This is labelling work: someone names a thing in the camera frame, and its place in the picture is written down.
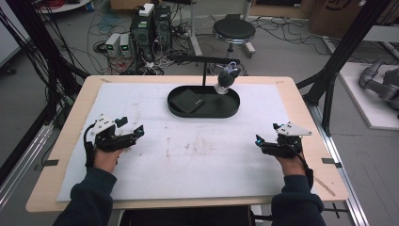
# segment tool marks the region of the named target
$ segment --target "dark sleeve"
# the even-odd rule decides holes
[[[284,177],[285,187],[272,200],[273,226],[326,225],[320,215],[324,205],[311,194],[308,178],[301,175]]]
[[[102,169],[89,169],[85,179],[71,190],[71,202],[58,216],[55,226],[104,225],[112,211],[110,196],[117,178]]]

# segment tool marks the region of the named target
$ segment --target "white device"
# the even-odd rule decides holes
[[[114,33],[105,43],[109,57],[116,58],[120,55],[120,34]]]
[[[146,4],[144,4],[144,10],[140,10],[139,12],[138,12],[138,15],[140,15],[140,16],[150,16],[150,14],[152,13],[152,11],[153,11],[153,4],[151,4],[151,3],[146,3]]]
[[[132,57],[132,42],[130,41],[129,34],[120,35],[120,51],[122,52],[122,57]]]

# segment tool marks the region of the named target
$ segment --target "black tray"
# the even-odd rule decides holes
[[[186,89],[191,89],[204,103],[190,113],[182,112],[170,101]],[[171,113],[182,118],[228,118],[238,111],[240,97],[232,89],[224,94],[218,94],[213,86],[181,86],[168,95],[168,107]]]

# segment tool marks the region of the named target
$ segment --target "white paper sheet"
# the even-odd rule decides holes
[[[275,85],[234,84],[238,112],[227,119],[179,118],[167,97],[182,84],[103,84],[76,144],[58,201],[86,175],[83,132],[100,114],[128,117],[117,134],[144,125],[145,135],[123,153],[114,175],[114,200],[250,197],[275,195],[283,175],[273,156],[255,145],[255,135],[275,142],[272,123],[289,119]]]

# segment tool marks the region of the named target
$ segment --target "wooden table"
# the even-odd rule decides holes
[[[26,204],[29,212],[62,211],[66,202],[57,202],[56,197],[64,179],[65,171],[76,141],[80,137],[82,125],[95,102],[98,90],[102,83],[182,83],[200,84],[200,76],[115,76],[101,75],[89,77],[68,117],[59,138],[51,152],[49,159],[59,159],[57,166],[45,167]],[[214,84],[216,77],[207,78],[207,84]],[[294,81],[289,77],[248,76],[238,77],[235,83],[242,84],[271,84],[276,85],[281,100],[284,102],[290,121],[317,131],[308,108],[296,88]],[[303,147],[309,166],[314,169],[314,186],[322,201],[344,201],[348,198],[347,190],[335,165],[324,164],[322,158],[330,158],[324,141],[318,133],[303,138]],[[249,198],[212,198],[190,200],[150,200],[150,201],[117,201],[114,209],[155,208],[177,206],[211,206],[232,204],[262,204],[271,203],[272,197]]]

